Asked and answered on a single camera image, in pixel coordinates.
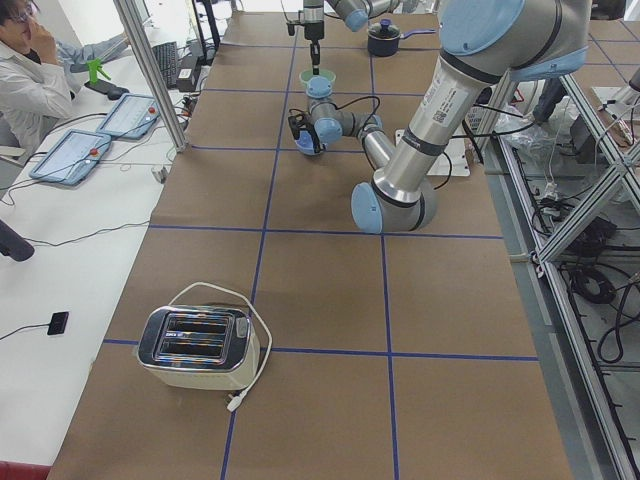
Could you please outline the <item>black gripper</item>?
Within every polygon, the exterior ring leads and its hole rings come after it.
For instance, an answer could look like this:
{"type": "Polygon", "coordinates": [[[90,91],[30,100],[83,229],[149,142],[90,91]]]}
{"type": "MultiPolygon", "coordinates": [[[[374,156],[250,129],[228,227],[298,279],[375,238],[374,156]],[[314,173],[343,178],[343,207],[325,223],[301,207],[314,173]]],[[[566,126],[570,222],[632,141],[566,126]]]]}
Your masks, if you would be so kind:
{"type": "Polygon", "coordinates": [[[308,150],[310,153],[322,153],[325,151],[325,145],[320,141],[319,137],[316,133],[307,131],[309,137],[309,147],[308,150]]]}
{"type": "Polygon", "coordinates": [[[325,27],[323,21],[305,21],[303,24],[304,38],[310,42],[311,72],[313,76],[320,75],[320,41],[324,38],[325,27]]]}

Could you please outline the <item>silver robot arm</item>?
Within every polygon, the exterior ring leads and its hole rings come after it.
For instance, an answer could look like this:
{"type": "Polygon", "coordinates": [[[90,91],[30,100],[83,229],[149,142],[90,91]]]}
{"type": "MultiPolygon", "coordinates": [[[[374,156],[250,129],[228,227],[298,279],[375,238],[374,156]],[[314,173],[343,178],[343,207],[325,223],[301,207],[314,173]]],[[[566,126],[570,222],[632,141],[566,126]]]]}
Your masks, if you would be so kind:
{"type": "Polygon", "coordinates": [[[357,32],[368,24],[371,19],[384,13],[392,13],[401,1],[360,1],[360,0],[304,0],[303,8],[298,11],[295,21],[289,21],[287,28],[290,36],[295,28],[300,26],[304,38],[310,42],[310,58],[312,76],[320,75],[321,50],[320,41],[324,38],[324,4],[327,3],[335,11],[338,18],[346,27],[357,32]]]}
{"type": "Polygon", "coordinates": [[[407,232],[431,221],[435,189],[427,173],[483,89],[504,75],[551,79],[578,70],[587,56],[588,1],[448,1],[439,12],[441,49],[430,87],[398,143],[376,115],[342,113],[332,84],[306,84],[303,129],[312,153],[343,136],[357,138],[375,171],[354,187],[351,212],[366,233],[407,232]]]}

